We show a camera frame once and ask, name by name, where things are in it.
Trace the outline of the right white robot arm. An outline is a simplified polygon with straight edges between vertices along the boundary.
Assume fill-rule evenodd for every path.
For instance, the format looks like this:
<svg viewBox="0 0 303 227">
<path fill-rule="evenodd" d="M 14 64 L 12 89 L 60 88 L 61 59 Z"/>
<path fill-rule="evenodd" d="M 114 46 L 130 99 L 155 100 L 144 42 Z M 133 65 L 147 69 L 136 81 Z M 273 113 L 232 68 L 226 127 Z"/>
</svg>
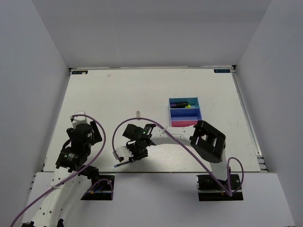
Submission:
<svg viewBox="0 0 303 227">
<path fill-rule="evenodd" d="M 146 124 L 141 128 L 128 124 L 123 137 L 128 139 L 125 146 L 116 148 L 120 159 L 130 163 L 148 157 L 148 147 L 164 144 L 183 144 L 192 147 L 205 161 L 210 163 L 214 184 L 218 188 L 228 188 L 231 183 L 229 167 L 225 155 L 226 136 L 206 121 L 199 120 L 188 127 L 168 127 L 155 129 L 156 124 Z"/>
</svg>

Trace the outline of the blue clear pen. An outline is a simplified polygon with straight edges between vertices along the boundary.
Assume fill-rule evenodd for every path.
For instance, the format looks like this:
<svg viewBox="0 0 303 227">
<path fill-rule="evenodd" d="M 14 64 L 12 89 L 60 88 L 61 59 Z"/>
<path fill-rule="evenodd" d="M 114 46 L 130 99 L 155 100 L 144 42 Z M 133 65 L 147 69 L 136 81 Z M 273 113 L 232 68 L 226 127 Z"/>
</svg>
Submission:
<svg viewBox="0 0 303 227">
<path fill-rule="evenodd" d="M 121 167 L 121 166 L 124 166 L 124 165 L 127 165 L 127 164 L 129 164 L 129 161 L 126 161 L 126 162 L 123 162 L 123 163 L 116 164 L 116 165 L 114 165 L 114 168 L 118 168 L 118 167 Z"/>
</svg>

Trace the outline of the purple cap black highlighter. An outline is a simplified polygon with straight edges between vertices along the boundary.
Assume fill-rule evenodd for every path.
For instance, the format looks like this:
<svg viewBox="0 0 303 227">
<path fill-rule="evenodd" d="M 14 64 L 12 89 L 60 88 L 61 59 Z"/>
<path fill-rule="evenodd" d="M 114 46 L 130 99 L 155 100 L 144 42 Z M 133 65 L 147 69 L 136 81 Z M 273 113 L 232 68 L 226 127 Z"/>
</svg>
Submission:
<svg viewBox="0 0 303 227">
<path fill-rule="evenodd" d="M 188 105 L 188 102 L 170 103 L 171 108 L 185 108 L 187 105 Z"/>
</svg>

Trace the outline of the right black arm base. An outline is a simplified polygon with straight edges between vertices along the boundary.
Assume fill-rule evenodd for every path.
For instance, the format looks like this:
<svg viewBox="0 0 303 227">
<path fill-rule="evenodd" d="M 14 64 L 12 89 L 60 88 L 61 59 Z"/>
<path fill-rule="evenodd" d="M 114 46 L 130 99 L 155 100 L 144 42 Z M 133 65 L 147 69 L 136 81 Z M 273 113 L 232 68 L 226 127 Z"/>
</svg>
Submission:
<svg viewBox="0 0 303 227">
<path fill-rule="evenodd" d="M 231 189 L 237 190 L 231 197 L 210 175 L 197 175 L 199 201 L 243 201 L 241 181 L 238 174 L 231 175 Z"/>
</svg>

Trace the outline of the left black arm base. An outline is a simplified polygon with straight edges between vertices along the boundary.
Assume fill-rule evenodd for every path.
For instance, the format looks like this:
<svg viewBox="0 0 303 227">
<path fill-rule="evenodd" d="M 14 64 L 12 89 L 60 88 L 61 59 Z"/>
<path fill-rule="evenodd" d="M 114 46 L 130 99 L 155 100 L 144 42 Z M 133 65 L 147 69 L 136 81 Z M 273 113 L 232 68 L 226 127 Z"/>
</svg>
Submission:
<svg viewBox="0 0 303 227">
<path fill-rule="evenodd" d="M 82 201 L 112 201 L 114 196 L 114 174 L 99 175 L 98 180 L 83 194 Z"/>
</svg>

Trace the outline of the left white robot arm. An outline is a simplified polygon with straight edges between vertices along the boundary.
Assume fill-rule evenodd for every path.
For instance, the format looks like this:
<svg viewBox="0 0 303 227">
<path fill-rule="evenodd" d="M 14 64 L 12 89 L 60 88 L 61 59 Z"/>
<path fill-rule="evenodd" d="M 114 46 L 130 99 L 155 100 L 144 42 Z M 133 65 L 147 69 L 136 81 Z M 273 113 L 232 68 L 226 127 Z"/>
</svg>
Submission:
<svg viewBox="0 0 303 227">
<path fill-rule="evenodd" d="M 99 186 L 99 170 L 88 157 L 93 145 L 105 142 L 106 135 L 101 124 L 84 114 L 71 118 L 72 127 L 66 130 L 68 139 L 63 144 L 55 163 L 50 188 L 35 201 L 42 203 L 24 227 L 63 227 L 76 200 L 84 194 L 84 186 Z"/>
</svg>

